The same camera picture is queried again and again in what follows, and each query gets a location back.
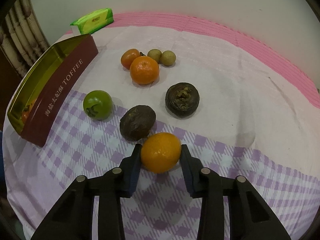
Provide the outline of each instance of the green tissue package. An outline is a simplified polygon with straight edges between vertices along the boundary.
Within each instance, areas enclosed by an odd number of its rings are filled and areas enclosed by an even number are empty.
[[[113,23],[113,14],[111,8],[105,8],[93,11],[70,24],[73,34],[81,35],[94,33],[104,26]]]

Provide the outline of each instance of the mandarin orange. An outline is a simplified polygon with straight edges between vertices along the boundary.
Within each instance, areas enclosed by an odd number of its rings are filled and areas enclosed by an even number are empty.
[[[130,76],[140,85],[152,83],[159,76],[159,65],[151,57],[137,57],[130,66]]]
[[[173,168],[181,154],[181,142],[171,133],[161,132],[151,135],[143,144],[140,158],[151,172],[163,173]]]

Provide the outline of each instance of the shriveled dark fruit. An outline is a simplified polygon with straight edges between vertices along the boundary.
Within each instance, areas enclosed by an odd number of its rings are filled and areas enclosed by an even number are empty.
[[[120,119],[120,133],[128,141],[147,137],[156,121],[156,113],[150,106],[135,106]]]
[[[171,86],[165,95],[165,105],[179,117],[191,115],[198,108],[200,96],[198,90],[189,83]]]

